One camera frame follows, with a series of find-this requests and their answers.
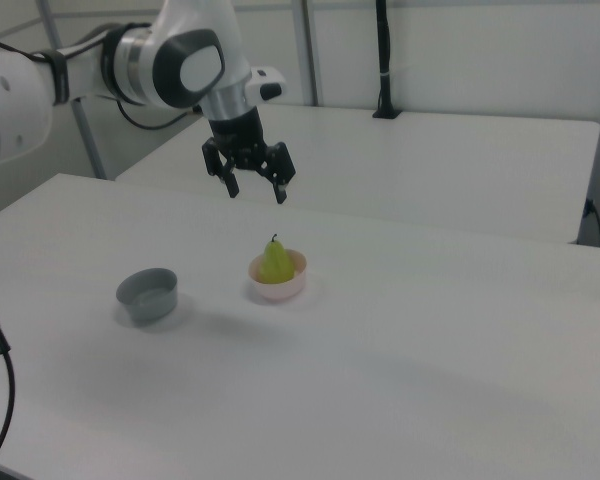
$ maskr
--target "white table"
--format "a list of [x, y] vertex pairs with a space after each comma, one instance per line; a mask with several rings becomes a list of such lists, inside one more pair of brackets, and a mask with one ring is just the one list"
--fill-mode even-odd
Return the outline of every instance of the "white table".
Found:
[[[133, 328], [152, 266], [180, 303]], [[0, 319], [34, 479], [600, 479], [600, 249], [59, 176], [0, 213]]]
[[[600, 127], [592, 122], [265, 105], [265, 140], [298, 171], [293, 207], [568, 243], [578, 236]], [[226, 197], [207, 175], [199, 121], [119, 181]], [[238, 172], [238, 199], [274, 204], [269, 183]]]

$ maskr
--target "robotic arm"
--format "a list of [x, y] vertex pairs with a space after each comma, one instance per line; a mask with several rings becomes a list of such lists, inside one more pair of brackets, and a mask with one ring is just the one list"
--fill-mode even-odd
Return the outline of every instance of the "robotic arm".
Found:
[[0, 52], [0, 160], [41, 145], [53, 105], [73, 99], [199, 105], [213, 132], [202, 146], [208, 173], [233, 198], [234, 169], [256, 171], [282, 203], [295, 169], [284, 143], [265, 143], [256, 107], [285, 90], [278, 71], [244, 57], [230, 0], [165, 0], [151, 25], [113, 26], [59, 51]]

